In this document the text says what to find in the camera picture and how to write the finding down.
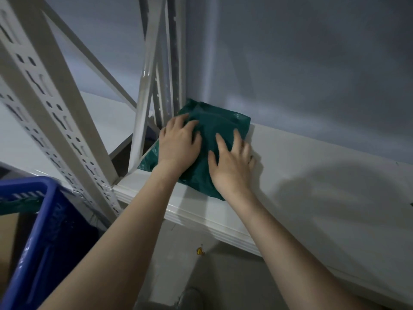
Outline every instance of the white wall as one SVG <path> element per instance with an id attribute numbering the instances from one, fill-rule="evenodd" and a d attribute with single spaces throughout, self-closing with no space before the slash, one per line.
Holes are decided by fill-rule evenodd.
<path id="1" fill-rule="evenodd" d="M 144 53 L 137 0 L 47 1 L 137 99 Z M 187 96 L 413 164 L 412 7 L 187 0 Z M 58 41 L 81 90 L 118 99 Z"/>

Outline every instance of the blue crate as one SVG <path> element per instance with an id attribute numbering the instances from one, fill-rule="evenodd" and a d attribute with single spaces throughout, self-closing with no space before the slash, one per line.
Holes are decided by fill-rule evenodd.
<path id="1" fill-rule="evenodd" d="M 0 181 L 0 198 L 44 196 L 36 221 L 0 305 L 34 310 L 82 260 L 99 238 L 50 177 Z"/>

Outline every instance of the white shelf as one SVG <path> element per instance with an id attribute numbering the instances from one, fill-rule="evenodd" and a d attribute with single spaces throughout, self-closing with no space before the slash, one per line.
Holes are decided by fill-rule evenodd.
<path id="1" fill-rule="evenodd" d="M 135 113 L 124 103 L 90 93 L 81 92 L 81 95 L 109 156 L 114 157 L 131 141 Z M 2 103 L 0 130 L 0 163 L 29 174 L 54 177 L 70 188 Z"/>
<path id="2" fill-rule="evenodd" d="M 266 208 L 336 276 L 413 304 L 413 166 L 258 124 L 248 138 Z M 129 203 L 149 175 L 123 178 L 118 198 Z M 185 185 L 175 186 L 165 218 L 259 254 L 225 201 Z"/>

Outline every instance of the concrete floor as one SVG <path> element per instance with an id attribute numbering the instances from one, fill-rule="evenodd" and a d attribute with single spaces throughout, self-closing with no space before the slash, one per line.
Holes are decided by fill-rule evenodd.
<path id="1" fill-rule="evenodd" d="M 206 310 L 288 310 L 261 257 L 164 220 L 135 310 L 165 308 L 146 301 L 173 305 L 186 287 L 203 294 Z"/>

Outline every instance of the small debris on floor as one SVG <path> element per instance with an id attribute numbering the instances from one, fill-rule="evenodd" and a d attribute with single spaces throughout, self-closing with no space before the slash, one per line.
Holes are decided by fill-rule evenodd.
<path id="1" fill-rule="evenodd" d="M 202 245 L 197 249 L 197 255 L 204 255 L 205 252 L 202 250 Z"/>

